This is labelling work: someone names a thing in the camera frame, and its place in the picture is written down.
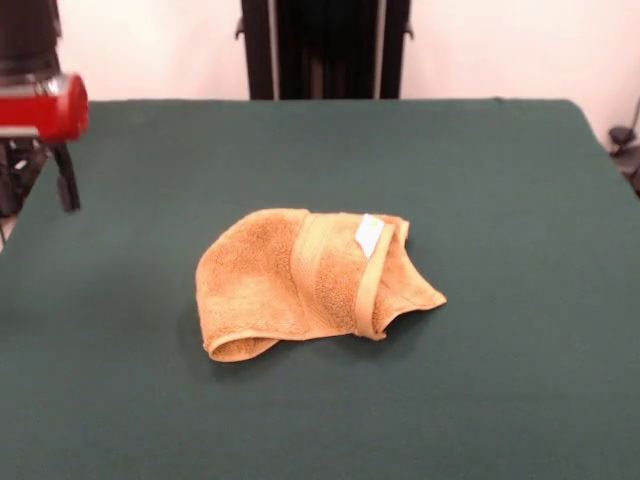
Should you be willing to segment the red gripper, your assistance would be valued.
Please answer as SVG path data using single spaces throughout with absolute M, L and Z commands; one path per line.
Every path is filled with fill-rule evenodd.
M 1 87 L 1 137 L 47 143 L 78 139 L 89 123 L 88 95 L 77 73 Z M 51 147 L 58 167 L 58 194 L 66 212 L 81 208 L 73 163 L 65 143 Z

